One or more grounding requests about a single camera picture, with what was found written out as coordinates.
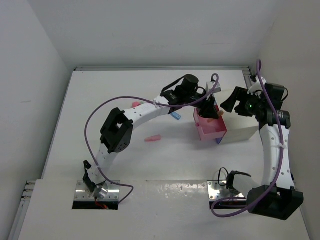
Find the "pink drawer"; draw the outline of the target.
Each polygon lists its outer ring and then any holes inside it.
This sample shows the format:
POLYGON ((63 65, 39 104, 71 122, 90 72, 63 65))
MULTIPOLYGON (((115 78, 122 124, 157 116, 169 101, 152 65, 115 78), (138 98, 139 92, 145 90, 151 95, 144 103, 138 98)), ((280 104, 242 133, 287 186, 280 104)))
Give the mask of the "pink drawer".
POLYGON ((199 138, 203 142, 216 141, 218 138, 223 138, 227 133, 227 127, 222 116, 215 121, 208 123, 208 119, 200 117, 197 109, 195 109, 193 112, 193 118, 199 138))

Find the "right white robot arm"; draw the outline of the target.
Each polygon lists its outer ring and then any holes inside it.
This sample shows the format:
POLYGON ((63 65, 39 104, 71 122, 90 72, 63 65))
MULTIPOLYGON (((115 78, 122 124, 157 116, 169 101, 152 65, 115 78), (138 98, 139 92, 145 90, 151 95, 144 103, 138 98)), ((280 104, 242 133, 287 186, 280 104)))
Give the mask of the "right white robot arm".
POLYGON ((231 171, 226 188, 246 199, 246 210, 255 215, 287 220, 304 202, 292 178, 288 138, 291 118, 282 110, 289 92, 286 87, 266 83, 264 89, 236 87, 220 106, 228 113, 255 117, 263 147, 263 177, 257 183, 248 173, 231 171))

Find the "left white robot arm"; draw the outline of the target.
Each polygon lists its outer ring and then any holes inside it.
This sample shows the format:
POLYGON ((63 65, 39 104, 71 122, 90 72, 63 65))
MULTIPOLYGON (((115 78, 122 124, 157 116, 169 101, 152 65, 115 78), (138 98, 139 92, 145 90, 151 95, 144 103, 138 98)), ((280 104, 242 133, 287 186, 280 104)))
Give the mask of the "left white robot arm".
POLYGON ((114 108, 100 130, 100 149, 93 155, 94 166, 84 162, 83 181, 93 193, 106 181, 105 173, 119 153, 131 143, 132 133, 137 127, 157 118, 176 112, 184 107, 194 107, 204 119, 218 119, 213 96, 219 83, 219 75, 211 77, 213 87, 199 93, 199 79, 186 74, 161 90, 153 100, 144 100, 141 105, 126 110, 114 108))

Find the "pink cap-shaped clip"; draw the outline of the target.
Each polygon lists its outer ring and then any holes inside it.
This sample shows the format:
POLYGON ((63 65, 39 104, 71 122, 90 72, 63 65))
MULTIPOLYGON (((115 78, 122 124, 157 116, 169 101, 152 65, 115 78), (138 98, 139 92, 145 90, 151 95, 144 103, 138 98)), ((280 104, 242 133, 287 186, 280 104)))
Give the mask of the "pink cap-shaped clip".
POLYGON ((144 141, 146 143, 150 143, 150 142, 160 141, 161 139, 162 139, 162 136, 160 134, 158 134, 158 135, 153 135, 153 136, 147 137, 144 139, 144 141))

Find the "clear tube with pink cap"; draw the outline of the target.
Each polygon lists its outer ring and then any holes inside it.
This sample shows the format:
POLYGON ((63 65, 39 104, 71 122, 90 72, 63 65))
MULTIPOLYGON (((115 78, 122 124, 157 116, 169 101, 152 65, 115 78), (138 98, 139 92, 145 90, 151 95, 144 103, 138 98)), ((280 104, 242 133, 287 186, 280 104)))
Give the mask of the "clear tube with pink cap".
POLYGON ((140 106, 141 104, 142 104, 141 102, 135 101, 135 102, 133 102, 133 103, 131 104, 131 107, 132 107, 132 108, 136 108, 136 107, 140 106))

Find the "orange cap-shaped clip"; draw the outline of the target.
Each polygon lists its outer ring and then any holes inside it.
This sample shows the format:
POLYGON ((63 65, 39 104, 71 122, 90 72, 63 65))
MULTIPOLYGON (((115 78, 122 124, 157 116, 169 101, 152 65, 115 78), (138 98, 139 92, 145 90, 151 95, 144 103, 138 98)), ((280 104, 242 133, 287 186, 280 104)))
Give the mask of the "orange cap-shaped clip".
MULTIPOLYGON (((221 117, 223 114, 224 114, 224 111, 223 111, 223 110, 220 110, 220 111, 217 113, 218 117, 221 117)), ((213 122, 213 121, 215 121, 215 120, 216 120, 216 119, 214 119, 214 118, 210 118, 210 119, 207 120, 207 122, 208 122, 208 123, 211 123, 211 122, 213 122)))

